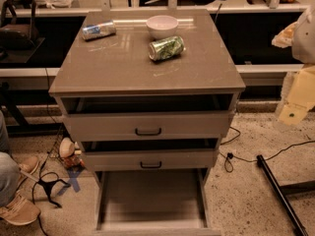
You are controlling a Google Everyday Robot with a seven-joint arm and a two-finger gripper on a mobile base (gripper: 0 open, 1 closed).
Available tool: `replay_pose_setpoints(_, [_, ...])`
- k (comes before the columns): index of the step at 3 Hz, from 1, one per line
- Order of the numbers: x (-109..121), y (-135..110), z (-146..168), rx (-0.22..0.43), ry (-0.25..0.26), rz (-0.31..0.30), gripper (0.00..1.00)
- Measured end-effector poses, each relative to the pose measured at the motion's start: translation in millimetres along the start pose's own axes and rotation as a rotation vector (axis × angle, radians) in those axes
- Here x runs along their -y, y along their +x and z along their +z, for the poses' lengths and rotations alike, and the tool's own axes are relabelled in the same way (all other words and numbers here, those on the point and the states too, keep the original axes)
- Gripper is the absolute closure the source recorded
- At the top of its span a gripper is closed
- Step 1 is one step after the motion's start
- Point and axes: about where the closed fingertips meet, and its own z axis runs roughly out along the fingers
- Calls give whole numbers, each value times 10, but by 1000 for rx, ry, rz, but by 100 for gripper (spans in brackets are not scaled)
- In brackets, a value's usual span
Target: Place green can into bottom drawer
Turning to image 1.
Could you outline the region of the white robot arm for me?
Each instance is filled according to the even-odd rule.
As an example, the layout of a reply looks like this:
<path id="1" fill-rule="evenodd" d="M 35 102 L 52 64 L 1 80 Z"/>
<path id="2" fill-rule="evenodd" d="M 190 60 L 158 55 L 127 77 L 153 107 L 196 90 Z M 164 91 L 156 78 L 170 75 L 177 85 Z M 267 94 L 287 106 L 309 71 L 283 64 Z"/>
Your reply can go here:
<path id="1" fill-rule="evenodd" d="M 315 106 L 315 8 L 308 7 L 298 20 L 272 40 L 276 47 L 291 47 L 292 57 L 303 64 L 283 80 L 282 99 L 276 115 L 286 125 L 297 125 Z"/>

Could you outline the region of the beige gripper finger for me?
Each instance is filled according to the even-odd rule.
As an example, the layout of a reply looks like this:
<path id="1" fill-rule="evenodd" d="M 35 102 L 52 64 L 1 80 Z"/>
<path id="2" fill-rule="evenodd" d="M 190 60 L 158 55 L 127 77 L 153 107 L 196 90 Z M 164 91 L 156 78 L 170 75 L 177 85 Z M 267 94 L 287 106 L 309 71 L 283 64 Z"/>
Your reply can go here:
<path id="1" fill-rule="evenodd" d="M 296 73 L 288 72 L 281 96 L 278 120 L 286 125 L 297 125 L 315 106 L 315 66 L 303 66 Z"/>

